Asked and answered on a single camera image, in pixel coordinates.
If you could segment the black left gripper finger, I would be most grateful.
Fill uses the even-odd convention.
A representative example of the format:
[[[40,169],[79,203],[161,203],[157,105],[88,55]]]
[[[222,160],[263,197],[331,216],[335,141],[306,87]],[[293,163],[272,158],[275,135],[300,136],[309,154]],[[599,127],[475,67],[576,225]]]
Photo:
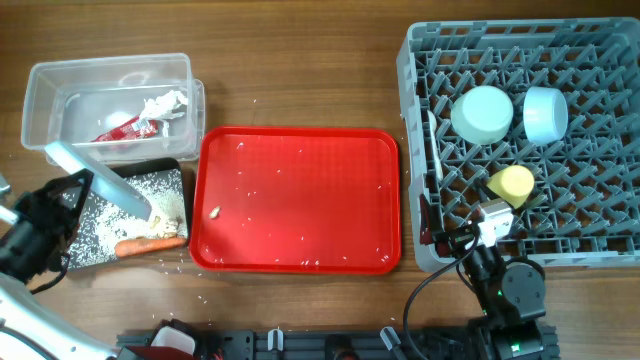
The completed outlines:
[[[50,180],[42,188],[42,192],[49,198],[55,198],[71,188],[80,188],[79,200],[85,200],[89,195],[94,173],[88,169],[79,170],[66,177]]]
[[[75,238],[81,224],[85,203],[91,198],[92,191],[68,189],[62,193],[64,210],[64,249],[67,250]]]

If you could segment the light blue plate with rice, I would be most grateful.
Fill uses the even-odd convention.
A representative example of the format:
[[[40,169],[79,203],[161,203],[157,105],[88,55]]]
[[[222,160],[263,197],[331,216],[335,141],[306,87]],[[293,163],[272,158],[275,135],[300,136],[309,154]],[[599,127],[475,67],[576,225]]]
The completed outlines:
[[[152,212],[148,200],[106,165],[74,145],[55,141],[45,146],[46,154],[69,174],[88,170],[93,174],[91,190],[131,216],[147,221]]]

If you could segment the orange carrot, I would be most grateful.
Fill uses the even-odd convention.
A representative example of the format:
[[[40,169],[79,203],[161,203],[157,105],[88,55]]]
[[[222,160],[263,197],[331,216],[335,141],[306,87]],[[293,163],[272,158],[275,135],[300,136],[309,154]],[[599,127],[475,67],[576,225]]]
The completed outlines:
[[[114,251],[117,258],[125,258],[160,250],[173,249],[181,247],[186,243],[187,239],[183,237],[159,239],[138,238],[118,242],[114,247]]]

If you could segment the red snack wrapper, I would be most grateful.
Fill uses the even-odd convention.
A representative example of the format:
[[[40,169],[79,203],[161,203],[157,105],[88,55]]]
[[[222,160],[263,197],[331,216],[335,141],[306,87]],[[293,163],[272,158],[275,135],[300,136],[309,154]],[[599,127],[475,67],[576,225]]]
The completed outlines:
[[[155,136],[159,131],[157,120],[140,120],[135,116],[127,122],[96,137],[94,142],[140,140]]]

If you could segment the yellow plastic cup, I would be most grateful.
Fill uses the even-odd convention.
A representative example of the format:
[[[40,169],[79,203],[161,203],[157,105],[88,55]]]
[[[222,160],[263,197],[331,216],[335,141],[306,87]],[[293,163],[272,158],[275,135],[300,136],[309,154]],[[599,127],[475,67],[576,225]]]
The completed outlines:
[[[521,165],[512,165],[489,178],[487,187],[514,209],[520,208],[533,191],[532,172]]]

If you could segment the white tissue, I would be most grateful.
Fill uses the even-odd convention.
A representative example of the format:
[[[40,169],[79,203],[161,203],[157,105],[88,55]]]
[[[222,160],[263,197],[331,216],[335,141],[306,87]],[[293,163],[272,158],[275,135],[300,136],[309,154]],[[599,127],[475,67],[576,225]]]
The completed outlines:
[[[163,137],[169,136],[170,121],[186,114],[189,100],[181,91],[170,90],[155,99],[144,101],[144,109],[139,114],[140,121],[159,121]]]

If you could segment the mint green bowl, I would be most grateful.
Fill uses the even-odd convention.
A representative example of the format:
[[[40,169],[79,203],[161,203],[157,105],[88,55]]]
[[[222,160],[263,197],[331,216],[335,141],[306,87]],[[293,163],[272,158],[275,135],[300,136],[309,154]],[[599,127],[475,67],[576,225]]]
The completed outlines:
[[[451,124],[465,141],[490,145],[509,131],[514,106],[509,96],[494,86],[478,86],[464,93],[451,108]]]

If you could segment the light blue bowl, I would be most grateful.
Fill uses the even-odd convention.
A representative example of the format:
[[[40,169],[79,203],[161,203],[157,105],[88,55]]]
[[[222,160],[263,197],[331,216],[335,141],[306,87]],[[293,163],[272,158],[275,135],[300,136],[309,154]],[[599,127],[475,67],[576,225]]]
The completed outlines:
[[[523,123],[529,142],[544,146],[562,139],[568,128],[568,105],[555,88],[531,87],[523,104]]]

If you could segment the white plastic spoon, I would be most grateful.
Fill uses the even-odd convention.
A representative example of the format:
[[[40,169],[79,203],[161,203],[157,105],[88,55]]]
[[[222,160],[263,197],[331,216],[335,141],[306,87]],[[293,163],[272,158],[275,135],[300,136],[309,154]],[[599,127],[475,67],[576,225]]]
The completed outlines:
[[[442,164],[440,159],[438,141],[436,139],[437,121],[436,121],[435,115],[431,111],[428,111],[427,115],[428,115],[428,125],[429,125],[429,134],[430,134],[430,144],[431,144],[431,151],[432,151],[436,178],[438,181],[442,181],[444,178],[444,175],[443,175],[443,169],[442,169]]]

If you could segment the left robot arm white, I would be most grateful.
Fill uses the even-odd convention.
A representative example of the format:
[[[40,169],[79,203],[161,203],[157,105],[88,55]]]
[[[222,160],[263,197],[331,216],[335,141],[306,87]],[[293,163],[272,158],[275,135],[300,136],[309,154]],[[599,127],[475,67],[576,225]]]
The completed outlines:
[[[43,359],[115,359],[119,350],[93,338],[39,304],[70,264],[93,173],[80,170],[21,195],[1,208],[1,332]]]

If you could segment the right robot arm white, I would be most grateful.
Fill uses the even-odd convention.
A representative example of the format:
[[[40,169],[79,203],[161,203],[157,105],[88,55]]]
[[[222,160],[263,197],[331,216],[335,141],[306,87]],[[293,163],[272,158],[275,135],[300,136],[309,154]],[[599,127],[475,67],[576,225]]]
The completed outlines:
[[[476,296],[483,316],[469,321],[469,345],[483,359],[525,359],[545,350],[538,319],[546,315],[544,268],[526,257],[505,260],[496,242],[509,235],[515,216],[500,198],[479,206],[479,219],[446,231],[425,196],[419,197],[420,242],[453,261],[427,276],[409,295],[403,310],[403,331],[416,355],[425,359],[412,338],[409,315],[419,293],[454,269]]]

